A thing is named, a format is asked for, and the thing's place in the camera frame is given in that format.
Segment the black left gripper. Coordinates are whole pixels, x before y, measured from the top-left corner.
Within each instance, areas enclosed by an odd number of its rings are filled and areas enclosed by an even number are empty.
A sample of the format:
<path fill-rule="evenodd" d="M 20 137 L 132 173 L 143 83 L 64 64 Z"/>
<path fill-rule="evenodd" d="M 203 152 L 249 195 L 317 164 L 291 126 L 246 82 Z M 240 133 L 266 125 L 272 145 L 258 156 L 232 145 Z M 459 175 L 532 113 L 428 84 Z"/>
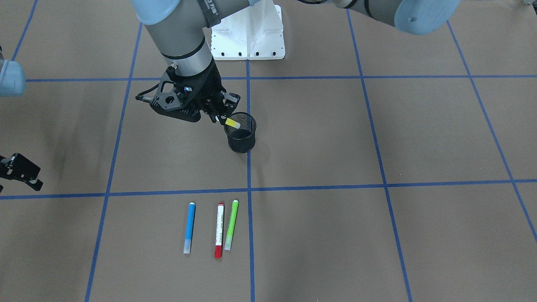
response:
<path fill-rule="evenodd" d="M 240 102 L 240 95 L 226 92 L 214 59 L 201 73 L 178 75 L 179 67 L 171 63 L 155 86 L 149 106 L 158 114 L 199 122 L 201 113 L 212 123 L 225 125 Z"/>

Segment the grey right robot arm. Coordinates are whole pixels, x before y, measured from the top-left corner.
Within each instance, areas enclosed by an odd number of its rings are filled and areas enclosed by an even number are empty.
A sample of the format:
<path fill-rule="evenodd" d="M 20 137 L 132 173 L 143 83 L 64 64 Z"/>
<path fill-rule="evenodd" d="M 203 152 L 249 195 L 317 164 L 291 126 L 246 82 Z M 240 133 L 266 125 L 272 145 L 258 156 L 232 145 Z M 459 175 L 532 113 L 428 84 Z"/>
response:
<path fill-rule="evenodd" d="M 24 70 L 14 60 L 7 60 L 0 49 L 0 96 L 19 97 L 25 92 Z M 41 168 L 20 153 L 0 157 L 0 176 L 6 180 L 17 180 L 27 184 L 34 191 L 40 191 L 43 182 L 39 180 Z"/>

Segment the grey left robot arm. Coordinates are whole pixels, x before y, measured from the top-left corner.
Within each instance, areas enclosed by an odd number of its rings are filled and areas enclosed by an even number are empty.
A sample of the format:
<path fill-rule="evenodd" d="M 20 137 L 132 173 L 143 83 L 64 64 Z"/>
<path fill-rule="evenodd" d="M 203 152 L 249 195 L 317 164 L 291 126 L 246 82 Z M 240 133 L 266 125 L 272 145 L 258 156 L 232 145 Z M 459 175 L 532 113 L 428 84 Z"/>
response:
<path fill-rule="evenodd" d="M 222 84 L 217 60 L 284 58 L 286 29 L 305 21 L 320 29 L 331 17 L 357 12 L 399 32 L 423 36 L 443 26 L 458 0 L 133 0 L 166 69 L 136 95 L 159 115 L 230 126 L 240 96 Z"/>

